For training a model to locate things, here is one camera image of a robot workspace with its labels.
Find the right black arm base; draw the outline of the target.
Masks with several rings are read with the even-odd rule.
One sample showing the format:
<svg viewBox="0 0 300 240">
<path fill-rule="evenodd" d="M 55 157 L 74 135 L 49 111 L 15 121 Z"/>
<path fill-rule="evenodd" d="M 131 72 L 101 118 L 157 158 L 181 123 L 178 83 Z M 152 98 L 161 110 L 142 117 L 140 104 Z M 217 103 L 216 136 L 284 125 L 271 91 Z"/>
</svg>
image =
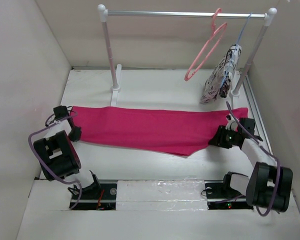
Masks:
<svg viewBox="0 0 300 240">
<path fill-rule="evenodd" d="M 201 195 L 206 198 L 207 209 L 212 210 L 252 210 L 244 196 L 237 190 L 226 186 L 222 180 L 207 180 Z"/>
</svg>

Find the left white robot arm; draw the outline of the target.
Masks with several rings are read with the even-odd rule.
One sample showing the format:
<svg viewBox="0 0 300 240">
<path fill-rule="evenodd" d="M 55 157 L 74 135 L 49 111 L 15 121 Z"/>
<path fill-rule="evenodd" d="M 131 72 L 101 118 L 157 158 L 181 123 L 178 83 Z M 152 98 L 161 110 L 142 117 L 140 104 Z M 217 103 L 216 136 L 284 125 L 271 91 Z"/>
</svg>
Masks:
<svg viewBox="0 0 300 240">
<path fill-rule="evenodd" d="M 36 141 L 32 138 L 36 133 L 29 137 L 30 146 L 38 156 L 42 172 L 48 181 L 61 181 L 69 187 L 69 192 L 78 197 L 83 196 L 97 198 L 102 187 L 97 176 L 92 172 L 92 181 L 87 181 L 80 176 L 82 167 L 79 156 L 73 146 L 82 136 L 82 128 L 75 125 L 74 117 L 78 114 L 73 106 L 60 105 L 53 109 L 44 124 L 44 129 L 39 132 L 47 134 Z"/>
</svg>

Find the pink trousers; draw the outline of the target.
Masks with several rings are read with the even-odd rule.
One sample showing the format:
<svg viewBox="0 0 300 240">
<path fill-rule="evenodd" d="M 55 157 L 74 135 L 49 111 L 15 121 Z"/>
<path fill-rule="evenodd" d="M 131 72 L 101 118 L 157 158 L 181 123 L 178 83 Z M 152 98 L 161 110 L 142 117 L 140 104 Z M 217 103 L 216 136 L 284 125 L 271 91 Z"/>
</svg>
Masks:
<svg viewBox="0 0 300 240">
<path fill-rule="evenodd" d="M 80 140 L 188 157 L 228 123 L 227 110 L 209 112 L 74 106 Z"/>
</svg>

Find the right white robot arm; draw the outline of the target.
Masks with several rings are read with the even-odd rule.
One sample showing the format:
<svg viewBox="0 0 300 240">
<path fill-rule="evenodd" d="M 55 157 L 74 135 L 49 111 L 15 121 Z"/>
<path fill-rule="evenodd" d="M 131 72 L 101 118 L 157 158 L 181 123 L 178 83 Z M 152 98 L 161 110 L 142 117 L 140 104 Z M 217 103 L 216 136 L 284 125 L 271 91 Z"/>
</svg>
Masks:
<svg viewBox="0 0 300 240">
<path fill-rule="evenodd" d="M 266 150 L 263 139 L 255 134 L 255 120 L 237 119 L 227 115 L 227 124 L 220 125 L 209 145 L 230 149 L 234 146 L 247 156 L 253 170 L 251 175 L 229 171 L 223 177 L 221 191 L 237 200 L 245 197 L 249 206 L 257 210 L 265 208 L 262 216 L 271 210 L 286 212 L 289 207 L 293 171 L 283 167 L 280 161 Z"/>
</svg>

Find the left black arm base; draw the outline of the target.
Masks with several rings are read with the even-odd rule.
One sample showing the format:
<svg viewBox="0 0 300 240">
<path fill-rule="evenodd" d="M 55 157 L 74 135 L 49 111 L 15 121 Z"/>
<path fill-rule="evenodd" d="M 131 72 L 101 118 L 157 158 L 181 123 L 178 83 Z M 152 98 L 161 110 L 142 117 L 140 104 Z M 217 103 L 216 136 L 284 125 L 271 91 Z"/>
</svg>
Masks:
<svg viewBox="0 0 300 240">
<path fill-rule="evenodd" d="M 81 197 L 79 197 L 79 188 L 75 185 L 69 187 L 71 200 L 69 208 L 78 211 L 111 211 L 116 209 L 117 199 L 117 181 L 102 180 L 100 186 L 95 183 L 82 189 Z"/>
</svg>

